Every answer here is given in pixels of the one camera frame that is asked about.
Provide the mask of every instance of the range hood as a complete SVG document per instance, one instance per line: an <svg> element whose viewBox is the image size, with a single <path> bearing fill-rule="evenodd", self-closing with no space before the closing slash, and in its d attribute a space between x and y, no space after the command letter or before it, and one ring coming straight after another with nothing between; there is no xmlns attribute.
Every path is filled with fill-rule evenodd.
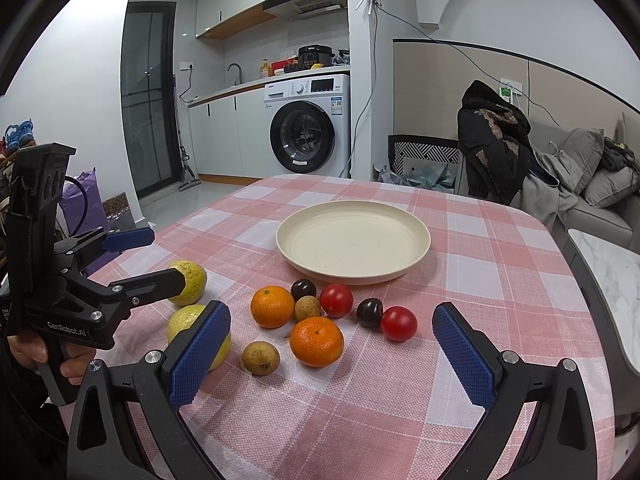
<svg viewBox="0 0 640 480"><path fill-rule="evenodd" d="M264 12L289 21L346 8L347 0L267 0L262 4Z"/></svg>

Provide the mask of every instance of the white plate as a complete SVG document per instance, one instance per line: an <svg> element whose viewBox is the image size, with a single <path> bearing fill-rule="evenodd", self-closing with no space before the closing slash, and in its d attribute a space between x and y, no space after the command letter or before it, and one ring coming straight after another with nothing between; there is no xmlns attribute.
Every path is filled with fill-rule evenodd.
<svg viewBox="0 0 640 480"><path fill-rule="evenodd" d="M423 259L431 234L397 207L339 200L293 213L280 225L276 244L291 265L314 278L370 285L402 276Z"/></svg>

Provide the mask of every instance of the finger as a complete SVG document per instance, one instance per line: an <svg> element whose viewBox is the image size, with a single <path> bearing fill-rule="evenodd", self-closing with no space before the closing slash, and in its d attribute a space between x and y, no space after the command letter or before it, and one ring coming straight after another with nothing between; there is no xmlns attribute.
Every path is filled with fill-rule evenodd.
<svg viewBox="0 0 640 480"><path fill-rule="evenodd" d="M75 343L66 343L66 354L73 357L80 357L88 352L93 352L95 356L95 348L89 348L88 346L77 345Z"/></svg>
<svg viewBox="0 0 640 480"><path fill-rule="evenodd" d="M81 356L68 359L60 365L60 373L66 378L82 377L89 361L95 357L95 348L88 348Z"/></svg>
<svg viewBox="0 0 640 480"><path fill-rule="evenodd" d="M12 353L21 365L28 366L32 361L41 364L47 362L47 347L33 330L24 329L18 335L8 339Z"/></svg>

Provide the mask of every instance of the metal bolt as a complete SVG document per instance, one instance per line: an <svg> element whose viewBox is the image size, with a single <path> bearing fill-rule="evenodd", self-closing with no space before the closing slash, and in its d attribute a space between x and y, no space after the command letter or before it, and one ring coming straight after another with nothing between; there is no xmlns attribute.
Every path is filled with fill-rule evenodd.
<svg viewBox="0 0 640 480"><path fill-rule="evenodd" d="M157 363L162 357L162 352L159 350L152 350L145 355L145 361L147 363Z"/></svg>
<svg viewBox="0 0 640 480"><path fill-rule="evenodd" d="M502 358L505 363L509 363L510 365L514 365L520 360L520 356L511 350L505 350L502 352Z"/></svg>
<svg viewBox="0 0 640 480"><path fill-rule="evenodd" d="M100 359L94 359L89 362L89 371L95 372L96 370L99 370L101 366L102 366L102 361L100 361Z"/></svg>
<svg viewBox="0 0 640 480"><path fill-rule="evenodd" d="M562 366L565 370L569 370L570 372L575 372L578 368L578 365L575 363L575 361L571 359L562 360Z"/></svg>

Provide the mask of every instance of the purple bag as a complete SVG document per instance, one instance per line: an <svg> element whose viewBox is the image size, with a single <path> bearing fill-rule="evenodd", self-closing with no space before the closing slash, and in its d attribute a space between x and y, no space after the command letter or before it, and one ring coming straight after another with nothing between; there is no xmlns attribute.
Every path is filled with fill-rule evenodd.
<svg viewBox="0 0 640 480"><path fill-rule="evenodd" d="M76 184L72 182L65 182L65 187L62 190L60 207L65 215L69 234L74 231L77 231L78 234L82 234L98 227L102 227L105 232L108 232L109 222L107 221L107 215L102 207L102 199L100 198L100 191L98 190L98 181L95 178L95 168L93 171L83 171L76 180L86 191L88 205L86 217L84 218L82 225L78 228L78 224L82 219L82 212L84 211L84 197ZM101 269L117 257L118 254L114 253L104 254L85 269L86 275L90 276L96 270Z"/></svg>

